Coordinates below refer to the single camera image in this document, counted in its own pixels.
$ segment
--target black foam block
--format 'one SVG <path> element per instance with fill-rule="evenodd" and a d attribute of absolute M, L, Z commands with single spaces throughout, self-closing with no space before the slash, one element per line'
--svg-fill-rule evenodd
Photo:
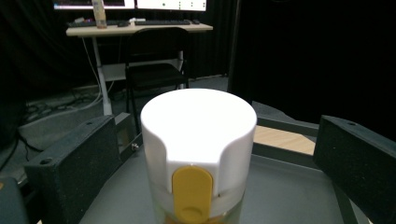
<path fill-rule="evenodd" d="M 86 121 L 25 166 L 39 190 L 46 223 L 79 223 L 102 186 L 121 165 L 113 116 Z"/>
<path fill-rule="evenodd" d="M 396 143 L 356 122 L 322 116 L 315 164 L 374 223 L 396 223 Z"/>

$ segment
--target white cylindrical container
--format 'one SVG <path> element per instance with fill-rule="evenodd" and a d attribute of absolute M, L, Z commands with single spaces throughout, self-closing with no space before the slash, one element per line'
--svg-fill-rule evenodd
<path fill-rule="evenodd" d="M 224 91 L 184 89 L 141 112 L 157 223 L 239 223 L 248 177 L 254 109 Z"/>

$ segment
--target computer monitor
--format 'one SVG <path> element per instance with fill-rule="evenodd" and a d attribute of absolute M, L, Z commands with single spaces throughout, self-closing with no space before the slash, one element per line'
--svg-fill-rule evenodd
<path fill-rule="evenodd" d="M 136 0 L 137 9 L 206 11 L 206 0 Z"/>
<path fill-rule="evenodd" d="M 92 9 L 91 0 L 52 0 L 53 8 Z M 134 9 L 134 0 L 104 0 L 105 9 Z"/>

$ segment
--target desk leg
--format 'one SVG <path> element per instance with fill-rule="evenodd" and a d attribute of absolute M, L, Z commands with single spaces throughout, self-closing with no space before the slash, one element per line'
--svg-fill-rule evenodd
<path fill-rule="evenodd" d="M 100 61 L 99 48 L 96 41 L 96 37 L 92 38 L 92 43 L 93 43 L 93 50 L 95 52 L 96 68 L 98 70 L 100 89 L 102 90 L 102 96 L 103 96 L 103 111 L 105 115 L 111 115 L 113 114 L 113 112 L 111 109 L 110 99 L 108 99 L 108 95 L 107 95 L 106 81 L 102 71 L 102 62 Z"/>

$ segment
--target yellow latch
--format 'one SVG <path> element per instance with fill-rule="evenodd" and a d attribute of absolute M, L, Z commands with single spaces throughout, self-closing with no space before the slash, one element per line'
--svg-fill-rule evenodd
<path fill-rule="evenodd" d="M 204 223 L 210 216 L 212 175 L 198 166 L 183 166 L 172 176 L 174 210 L 186 224 Z"/>

